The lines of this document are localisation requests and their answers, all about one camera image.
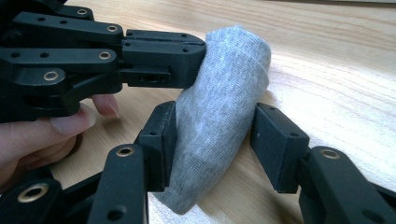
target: human hand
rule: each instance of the human hand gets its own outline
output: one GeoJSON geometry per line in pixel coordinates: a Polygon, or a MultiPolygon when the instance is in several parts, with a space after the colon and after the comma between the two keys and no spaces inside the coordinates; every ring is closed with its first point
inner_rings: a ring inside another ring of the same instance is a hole
{"type": "MultiPolygon", "coordinates": [[[[92,100],[101,115],[120,116],[113,95],[94,95],[92,100]]],[[[67,156],[76,136],[94,123],[93,111],[81,105],[71,117],[0,124],[0,193],[10,188],[22,173],[67,156]]]]}

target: gray sock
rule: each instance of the gray sock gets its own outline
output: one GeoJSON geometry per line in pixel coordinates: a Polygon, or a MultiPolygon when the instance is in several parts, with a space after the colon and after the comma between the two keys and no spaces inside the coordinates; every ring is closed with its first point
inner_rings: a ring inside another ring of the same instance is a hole
{"type": "Polygon", "coordinates": [[[271,50],[238,26],[206,35],[195,84],[177,99],[177,148],[170,187],[154,195],[178,214],[188,212],[232,162],[268,86],[271,50]]]}

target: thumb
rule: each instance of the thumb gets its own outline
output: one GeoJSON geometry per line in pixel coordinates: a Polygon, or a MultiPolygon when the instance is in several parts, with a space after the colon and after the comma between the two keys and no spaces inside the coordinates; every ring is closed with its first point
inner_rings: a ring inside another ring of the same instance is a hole
{"type": "Polygon", "coordinates": [[[82,133],[94,123],[95,115],[92,110],[81,105],[77,114],[71,117],[0,124],[0,169],[41,148],[50,147],[82,133]]]}

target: wooden table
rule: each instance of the wooden table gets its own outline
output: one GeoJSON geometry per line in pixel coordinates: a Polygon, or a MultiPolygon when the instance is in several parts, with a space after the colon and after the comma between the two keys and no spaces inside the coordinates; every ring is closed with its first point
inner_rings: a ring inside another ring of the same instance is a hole
{"type": "MultiPolygon", "coordinates": [[[[396,10],[277,1],[69,1],[97,21],[197,35],[235,24],[272,48],[261,102],[281,109],[310,146],[344,151],[364,175],[396,191],[396,10]]],[[[120,119],[98,115],[77,153],[53,165],[65,187],[103,169],[107,152],[132,143],[155,105],[180,90],[125,87],[120,119]]],[[[150,197],[151,223],[302,223],[297,195],[276,194],[246,140],[219,183],[180,217],[150,197]]]]}

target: wood grain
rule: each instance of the wood grain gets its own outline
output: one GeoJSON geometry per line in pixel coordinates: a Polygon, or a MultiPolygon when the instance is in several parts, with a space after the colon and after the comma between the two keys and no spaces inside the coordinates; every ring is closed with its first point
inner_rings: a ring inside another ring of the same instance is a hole
{"type": "MultiPolygon", "coordinates": [[[[344,151],[377,184],[396,191],[396,10],[273,1],[69,1],[125,30],[205,33],[241,25],[272,48],[261,102],[281,109],[310,146],[344,151]]],[[[134,141],[155,105],[180,90],[125,87],[120,119],[99,117],[79,151],[53,166],[65,187],[103,169],[107,152],[134,141]]],[[[186,216],[150,196],[151,223],[302,223],[297,195],[278,195],[248,147],[186,216]]]]}

